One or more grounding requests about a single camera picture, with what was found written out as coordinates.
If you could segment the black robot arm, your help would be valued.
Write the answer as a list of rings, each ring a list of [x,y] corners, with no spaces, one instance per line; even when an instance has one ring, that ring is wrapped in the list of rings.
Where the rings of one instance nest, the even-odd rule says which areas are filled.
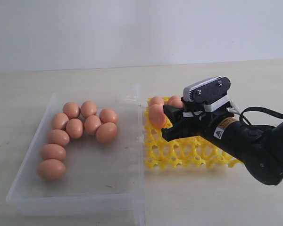
[[[205,112],[199,104],[176,108],[163,106],[172,127],[162,129],[166,141],[201,136],[232,157],[240,160],[248,172],[265,185],[278,185],[283,179],[283,122],[250,125],[244,116],[234,118],[230,104]],[[283,114],[263,107],[248,107],[244,112],[258,111],[283,120]]]

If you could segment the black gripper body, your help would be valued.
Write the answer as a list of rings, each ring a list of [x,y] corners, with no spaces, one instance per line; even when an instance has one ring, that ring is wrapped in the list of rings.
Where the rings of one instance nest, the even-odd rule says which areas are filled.
[[[172,127],[161,129],[161,135],[167,142],[195,136],[210,141],[216,130],[224,132],[230,124],[238,121],[234,113],[228,111],[229,107],[230,104],[226,103],[213,112],[206,112],[198,104],[182,108],[164,105],[164,114]]]

